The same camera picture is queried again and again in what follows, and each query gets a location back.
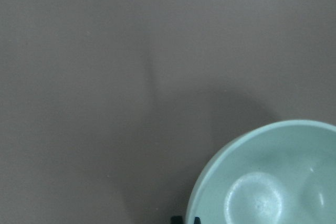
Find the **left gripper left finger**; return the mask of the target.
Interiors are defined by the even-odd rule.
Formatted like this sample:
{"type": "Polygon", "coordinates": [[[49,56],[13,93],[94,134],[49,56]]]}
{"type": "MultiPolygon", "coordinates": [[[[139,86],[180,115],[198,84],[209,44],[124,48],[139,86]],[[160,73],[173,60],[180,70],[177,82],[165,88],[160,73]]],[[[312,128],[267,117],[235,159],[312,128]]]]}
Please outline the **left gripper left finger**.
{"type": "Polygon", "coordinates": [[[170,224],[183,224],[182,216],[172,216],[170,218],[170,224]]]}

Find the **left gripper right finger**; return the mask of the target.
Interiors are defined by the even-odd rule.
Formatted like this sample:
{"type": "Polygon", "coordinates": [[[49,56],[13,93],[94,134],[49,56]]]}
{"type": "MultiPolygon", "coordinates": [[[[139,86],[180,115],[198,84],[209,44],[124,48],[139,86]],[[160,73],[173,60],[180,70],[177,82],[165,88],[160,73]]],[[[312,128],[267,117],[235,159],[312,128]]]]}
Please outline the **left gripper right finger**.
{"type": "Polygon", "coordinates": [[[194,224],[201,224],[201,220],[199,217],[194,218],[194,224]]]}

